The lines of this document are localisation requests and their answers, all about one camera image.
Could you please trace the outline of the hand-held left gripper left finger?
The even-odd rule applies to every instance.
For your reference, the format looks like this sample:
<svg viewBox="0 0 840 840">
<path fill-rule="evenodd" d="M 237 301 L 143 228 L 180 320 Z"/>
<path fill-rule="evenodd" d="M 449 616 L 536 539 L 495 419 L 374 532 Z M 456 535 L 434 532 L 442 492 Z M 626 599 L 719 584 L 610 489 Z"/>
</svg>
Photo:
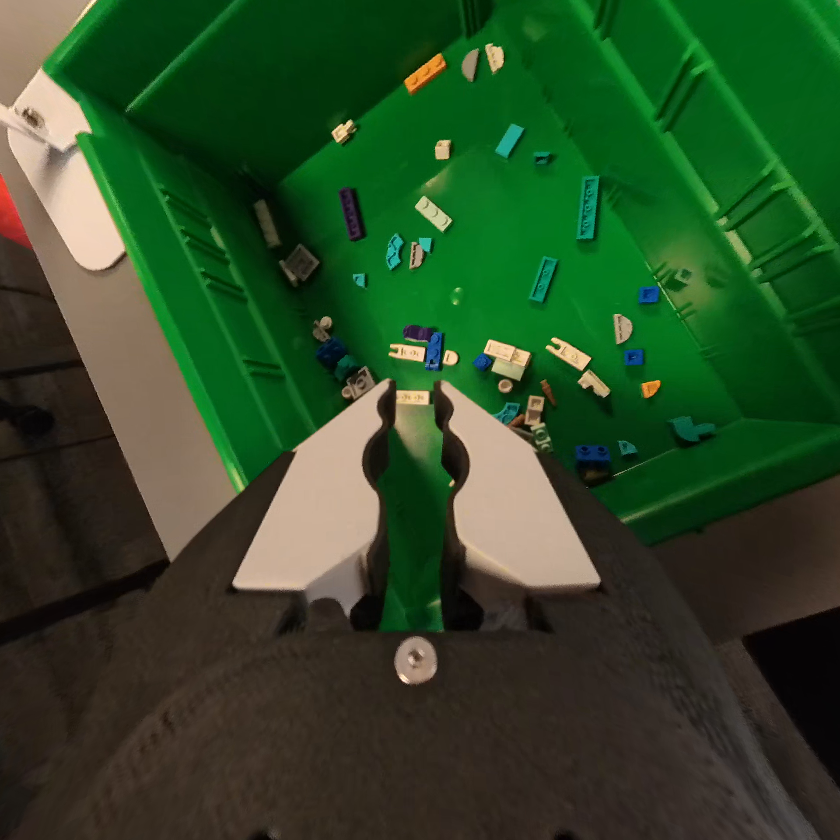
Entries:
<svg viewBox="0 0 840 840">
<path fill-rule="evenodd" d="M 396 383 L 385 379 L 297 446 L 232 586 L 336 602 L 381 621 L 390 573 L 385 499 Z"/>
</svg>

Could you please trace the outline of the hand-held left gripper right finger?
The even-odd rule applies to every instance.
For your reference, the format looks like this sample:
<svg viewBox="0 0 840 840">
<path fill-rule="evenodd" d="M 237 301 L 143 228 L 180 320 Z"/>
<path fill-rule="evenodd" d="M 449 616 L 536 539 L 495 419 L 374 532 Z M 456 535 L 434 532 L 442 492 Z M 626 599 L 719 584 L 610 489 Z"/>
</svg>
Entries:
<svg viewBox="0 0 840 840">
<path fill-rule="evenodd" d="M 445 621 L 597 590 L 602 579 L 536 450 L 454 385 L 434 385 L 452 481 L 440 561 Z"/>
</svg>

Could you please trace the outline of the green plastic bin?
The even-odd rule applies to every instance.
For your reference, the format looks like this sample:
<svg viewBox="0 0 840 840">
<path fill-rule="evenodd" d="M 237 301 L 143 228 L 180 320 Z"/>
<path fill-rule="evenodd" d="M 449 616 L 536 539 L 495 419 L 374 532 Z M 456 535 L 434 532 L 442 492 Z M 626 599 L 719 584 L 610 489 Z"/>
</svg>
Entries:
<svg viewBox="0 0 840 840">
<path fill-rule="evenodd" d="M 96 2 L 45 60 L 236 490 L 376 380 L 656 544 L 838 474 L 838 2 Z"/>
</svg>

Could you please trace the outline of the loose lego pieces heap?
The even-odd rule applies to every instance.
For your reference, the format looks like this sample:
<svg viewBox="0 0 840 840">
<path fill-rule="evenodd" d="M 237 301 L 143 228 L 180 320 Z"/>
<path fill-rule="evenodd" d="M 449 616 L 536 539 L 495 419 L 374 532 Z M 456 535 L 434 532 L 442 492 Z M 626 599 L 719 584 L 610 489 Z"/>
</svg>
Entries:
<svg viewBox="0 0 840 840">
<path fill-rule="evenodd" d="M 335 318 L 364 364 L 406 390 L 445 378 L 495 413 L 544 400 L 554 451 L 620 440 L 616 471 L 689 443 L 670 423 L 736 416 L 652 266 L 599 189 L 595 237 L 579 239 L 591 167 L 514 51 L 452 66 L 415 95 L 386 96 L 345 146 L 282 178 L 279 209 L 320 260 L 303 300 Z"/>
</svg>

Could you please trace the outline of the red object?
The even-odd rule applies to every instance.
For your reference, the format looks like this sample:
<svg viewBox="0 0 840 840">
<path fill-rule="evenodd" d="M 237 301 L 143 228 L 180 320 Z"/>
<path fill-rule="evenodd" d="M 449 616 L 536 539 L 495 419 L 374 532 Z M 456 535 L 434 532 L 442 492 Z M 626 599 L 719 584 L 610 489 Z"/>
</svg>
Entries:
<svg viewBox="0 0 840 840">
<path fill-rule="evenodd" d="M 32 251 L 33 246 L 28 239 L 25 226 L 2 176 L 0 178 L 0 199 L 1 237 Z"/>
</svg>

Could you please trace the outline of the white stand frame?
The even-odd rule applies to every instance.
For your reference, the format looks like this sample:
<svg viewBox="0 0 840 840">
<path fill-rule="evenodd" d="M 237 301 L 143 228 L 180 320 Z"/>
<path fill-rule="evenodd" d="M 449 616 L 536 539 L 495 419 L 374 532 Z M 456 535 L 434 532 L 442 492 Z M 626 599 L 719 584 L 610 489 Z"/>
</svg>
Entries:
<svg viewBox="0 0 840 840">
<path fill-rule="evenodd" d="M 39 68 L 1 111 L 10 151 L 72 258 L 90 272 L 114 267 L 126 249 L 81 150 L 91 126 L 80 104 Z"/>
</svg>

